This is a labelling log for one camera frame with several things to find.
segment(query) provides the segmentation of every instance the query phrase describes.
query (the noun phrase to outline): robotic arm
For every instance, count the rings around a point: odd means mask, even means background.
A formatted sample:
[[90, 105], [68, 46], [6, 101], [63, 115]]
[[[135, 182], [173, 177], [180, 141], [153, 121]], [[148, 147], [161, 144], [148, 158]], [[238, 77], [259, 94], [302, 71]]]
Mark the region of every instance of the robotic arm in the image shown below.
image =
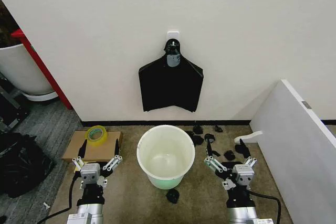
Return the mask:
[[248, 157], [243, 164], [241, 162], [225, 162], [223, 165], [212, 156], [209, 141], [207, 142], [206, 154], [207, 157], [204, 159], [204, 163], [209, 166], [218, 177], [224, 180], [222, 185], [229, 196], [226, 202], [226, 207], [229, 212], [229, 223], [273, 224], [272, 219], [258, 218], [255, 209], [256, 205], [253, 200], [250, 199], [250, 194], [255, 195], [255, 193], [249, 191], [249, 185], [255, 175], [253, 166], [256, 164], [257, 159]]
[[122, 157], [116, 154], [102, 169], [99, 163], [84, 164], [81, 157], [73, 158], [72, 161], [80, 171], [83, 196], [77, 201], [77, 213], [69, 215], [67, 224], [102, 224], [105, 203], [103, 189], [108, 182], [106, 177], [113, 173]]

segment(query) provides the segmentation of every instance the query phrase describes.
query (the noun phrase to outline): baseboard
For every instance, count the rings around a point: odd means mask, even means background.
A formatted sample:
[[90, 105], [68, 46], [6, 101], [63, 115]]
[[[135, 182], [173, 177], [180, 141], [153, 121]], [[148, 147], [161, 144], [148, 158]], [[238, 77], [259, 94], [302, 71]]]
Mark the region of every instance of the baseboard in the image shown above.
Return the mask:
[[122, 126], [122, 125], [249, 125], [250, 120], [199, 120], [199, 121], [81, 121], [85, 127], [94, 125]]
[[321, 120], [325, 125], [336, 125], [336, 120]]

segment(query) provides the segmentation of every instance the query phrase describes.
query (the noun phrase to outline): red pole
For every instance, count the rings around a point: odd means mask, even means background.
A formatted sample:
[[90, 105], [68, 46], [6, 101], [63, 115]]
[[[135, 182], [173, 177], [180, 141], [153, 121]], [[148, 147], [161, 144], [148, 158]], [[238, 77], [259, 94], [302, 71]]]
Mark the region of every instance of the red pole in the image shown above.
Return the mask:
[[31, 46], [31, 44], [29, 42], [29, 40], [27, 39], [27, 37], [25, 36], [25, 34], [22, 32], [22, 30], [21, 29], [16, 30], [15, 32], [13, 32], [11, 34], [11, 36], [13, 38], [18, 38], [22, 42], [22, 44], [27, 49], [27, 51], [31, 55], [31, 57], [34, 60], [34, 62], [37, 64], [37, 66], [40, 68], [40, 70], [42, 71], [42, 73], [45, 75], [45, 77], [49, 81], [49, 83], [52, 86], [52, 88], [58, 94], [58, 96], [59, 96], [60, 100], [62, 101], [62, 103], [68, 108], [68, 110], [71, 110], [72, 106], [71, 106], [69, 100], [67, 99], [67, 97], [63, 93], [62, 89], [57, 84], [56, 80], [52, 77], [51, 73], [49, 72], [49, 70], [47, 69], [46, 65], [41, 60], [40, 56], [33, 49], [33, 47]]

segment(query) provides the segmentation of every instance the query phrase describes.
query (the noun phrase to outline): bucket rim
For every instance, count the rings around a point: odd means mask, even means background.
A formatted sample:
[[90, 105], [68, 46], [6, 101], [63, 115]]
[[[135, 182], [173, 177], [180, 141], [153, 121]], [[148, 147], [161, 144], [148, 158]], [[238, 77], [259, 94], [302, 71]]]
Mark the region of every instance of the bucket rim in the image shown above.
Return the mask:
[[[142, 163], [141, 163], [141, 161], [140, 161], [140, 146], [141, 146], [141, 143], [142, 143], [144, 137], [145, 137], [149, 132], [151, 132], [152, 130], [157, 129], [157, 128], [161, 128], [161, 127], [171, 127], [171, 128], [175, 128], [175, 129], [179, 130], [180, 132], [182, 132], [182, 133], [188, 138], [188, 140], [190, 141], [190, 144], [191, 144], [192, 147], [193, 147], [193, 148], [192, 148], [192, 160], [191, 160], [190, 164], [188, 165], [188, 167], [187, 167], [186, 169], [183, 170], [183, 172], [181, 172], [181, 173], [180, 173], [179, 175], [177, 175], [177, 176], [173, 176], [173, 177], [159, 177], [159, 176], [156, 176], [156, 175], [150, 173], [150, 172], [149, 172], [149, 171], [142, 165]], [[181, 129], [181, 128], [179, 128], [179, 127], [176, 127], [176, 126], [168, 125], [168, 124], [158, 125], [158, 126], [152, 127], [152, 128], [149, 129], [148, 131], [146, 131], [146, 132], [142, 135], [142, 137], [140, 138], [140, 140], [139, 140], [139, 142], [138, 142], [136, 152], [137, 152], [137, 153], [136, 153], [136, 154], [137, 154], [137, 155], [136, 155], [136, 156], [137, 156], [136, 158], [137, 158], [137, 160], [138, 160], [138, 163], [139, 163], [141, 169], [142, 169], [147, 175], [151, 176], [152, 178], [159, 179], [159, 180], [174, 180], [174, 179], [178, 179], [178, 178], [184, 176], [184, 175], [190, 170], [190, 168], [192, 167], [192, 165], [193, 165], [193, 163], [194, 163], [194, 161], [195, 161], [195, 146], [194, 146], [194, 143], [193, 143], [192, 139], [190, 138], [190, 136], [189, 136], [183, 129]]]

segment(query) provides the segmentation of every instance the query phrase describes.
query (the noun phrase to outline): brown carpet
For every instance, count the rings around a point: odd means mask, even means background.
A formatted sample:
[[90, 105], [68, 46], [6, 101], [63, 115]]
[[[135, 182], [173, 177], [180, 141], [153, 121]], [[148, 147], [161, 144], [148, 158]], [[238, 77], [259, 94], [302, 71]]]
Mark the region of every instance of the brown carpet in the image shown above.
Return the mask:
[[[138, 165], [136, 146], [144, 132], [151, 126], [113, 126], [109, 130], [122, 131], [124, 139], [121, 155], [123, 162], [108, 178], [108, 186], [104, 190], [104, 223], [228, 223], [226, 209], [227, 192], [221, 185], [221, 179], [203, 163], [206, 156], [205, 143], [196, 146], [195, 162], [191, 170], [176, 187], [180, 198], [176, 205], [170, 203], [165, 194], [167, 190], [154, 187], [146, 174]], [[181, 126], [191, 130], [191, 126]], [[240, 135], [251, 133], [248, 126], [222, 126], [224, 132], [216, 133], [212, 126], [204, 126], [204, 133], [212, 133], [216, 137], [213, 149], [223, 154], [227, 150], [234, 151], [233, 139]], [[253, 157], [258, 159], [254, 166], [256, 176], [251, 184], [252, 191], [273, 195], [280, 198], [279, 191], [266, 165], [264, 157], [257, 144], [249, 144]], [[236, 154], [236, 160], [243, 161], [241, 154]], [[226, 161], [224, 156], [217, 158]], [[58, 191], [51, 213], [67, 207], [68, 190], [73, 176], [73, 166], [69, 165], [64, 181]], [[47, 223], [66, 223], [68, 214], [76, 212], [76, 202], [81, 197], [78, 179], [73, 191], [73, 208], [64, 214], [50, 219]], [[261, 199], [252, 196], [256, 203], [259, 218], [272, 218], [276, 221], [277, 204], [274, 200]], [[286, 207], [282, 202], [281, 223], [292, 223]]]

